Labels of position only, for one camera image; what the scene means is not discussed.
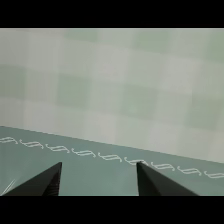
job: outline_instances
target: white swirl motif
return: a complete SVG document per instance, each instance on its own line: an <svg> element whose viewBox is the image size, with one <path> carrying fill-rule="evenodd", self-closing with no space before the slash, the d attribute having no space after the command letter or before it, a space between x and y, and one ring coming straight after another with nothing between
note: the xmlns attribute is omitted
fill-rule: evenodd
<svg viewBox="0 0 224 224"><path fill-rule="evenodd" d="M67 153L70 153L70 151L65 146L50 147L50 146L48 146L48 144L46 144L46 147L53 152L67 151Z"/></svg>
<svg viewBox="0 0 224 224"><path fill-rule="evenodd" d="M212 178L212 179L218 179L218 178L223 178L224 177L224 173L208 174L207 171L205 171L204 174L206 176L208 176L209 178Z"/></svg>
<svg viewBox="0 0 224 224"><path fill-rule="evenodd" d="M179 171L181 171L182 173L184 173L184 174L198 173L199 176L202 175L202 173L201 173L198 169L196 169L196 168L190 168L190 169L184 169L184 170L181 170L181 169L180 169L180 166L178 166L177 169L178 169Z"/></svg>
<svg viewBox="0 0 224 224"><path fill-rule="evenodd" d="M89 156L89 155L93 155L93 158L96 157L96 155L92 152L92 151L80 151L80 152L75 152L75 150L72 148L72 152L75 153L78 156Z"/></svg>
<svg viewBox="0 0 224 224"><path fill-rule="evenodd" d="M1 143L15 142L16 144L18 144L18 142L14 138L11 138L11 137L1 138L0 142Z"/></svg>
<svg viewBox="0 0 224 224"><path fill-rule="evenodd" d="M118 155L107 155L107 156L101 156L100 153L98 153L98 156L105 160L120 160L120 163L122 162L122 159Z"/></svg>
<svg viewBox="0 0 224 224"><path fill-rule="evenodd" d="M40 144L40 142L22 142L22 139L19 140L21 144L27 146L27 147L36 147L36 146L40 146L42 149L44 148L43 145Z"/></svg>
<svg viewBox="0 0 224 224"><path fill-rule="evenodd" d="M128 161L127 160L127 157L124 157L124 160L127 162L127 163L129 163L129 164L131 164L132 166L135 166L136 165L136 163L138 163L138 162L142 162L142 163L144 163L145 165L149 165L145 160L143 160L143 159L135 159L135 160L130 160L130 161Z"/></svg>
<svg viewBox="0 0 224 224"><path fill-rule="evenodd" d="M154 165L153 162L151 162L151 165L155 167L158 170L164 170L164 169L172 169L172 171L175 171L175 168L171 164L159 164Z"/></svg>

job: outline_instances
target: black triangular object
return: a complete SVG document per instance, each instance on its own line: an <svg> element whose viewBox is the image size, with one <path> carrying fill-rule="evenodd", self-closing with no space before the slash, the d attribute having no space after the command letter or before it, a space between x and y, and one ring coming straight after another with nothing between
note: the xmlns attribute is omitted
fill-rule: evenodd
<svg viewBox="0 0 224 224"><path fill-rule="evenodd" d="M175 181L146 166L137 163L139 196L197 196Z"/></svg>
<svg viewBox="0 0 224 224"><path fill-rule="evenodd" d="M62 163L50 167L4 196L58 196Z"/></svg>

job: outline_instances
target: teal surface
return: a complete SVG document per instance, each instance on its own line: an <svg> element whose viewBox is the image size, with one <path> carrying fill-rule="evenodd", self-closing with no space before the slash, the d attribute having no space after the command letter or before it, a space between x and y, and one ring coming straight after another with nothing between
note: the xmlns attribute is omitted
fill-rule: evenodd
<svg viewBox="0 0 224 224"><path fill-rule="evenodd" d="M137 196L135 163L200 195L224 195L224 164L0 127L0 194L62 162L60 195Z"/></svg>

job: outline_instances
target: checkered fabric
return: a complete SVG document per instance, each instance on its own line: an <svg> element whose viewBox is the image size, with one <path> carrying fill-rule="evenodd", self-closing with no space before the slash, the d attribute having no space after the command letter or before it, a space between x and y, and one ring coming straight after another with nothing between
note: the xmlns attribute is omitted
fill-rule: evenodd
<svg viewBox="0 0 224 224"><path fill-rule="evenodd" d="M224 30L0 29L0 125L224 162Z"/></svg>

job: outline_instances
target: green and white checkered cloth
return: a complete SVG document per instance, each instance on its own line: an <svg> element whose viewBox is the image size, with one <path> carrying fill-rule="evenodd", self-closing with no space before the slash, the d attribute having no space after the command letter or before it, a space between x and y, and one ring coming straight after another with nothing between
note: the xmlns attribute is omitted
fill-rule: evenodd
<svg viewBox="0 0 224 224"><path fill-rule="evenodd" d="M224 162L224 30L0 29L0 125Z"/></svg>

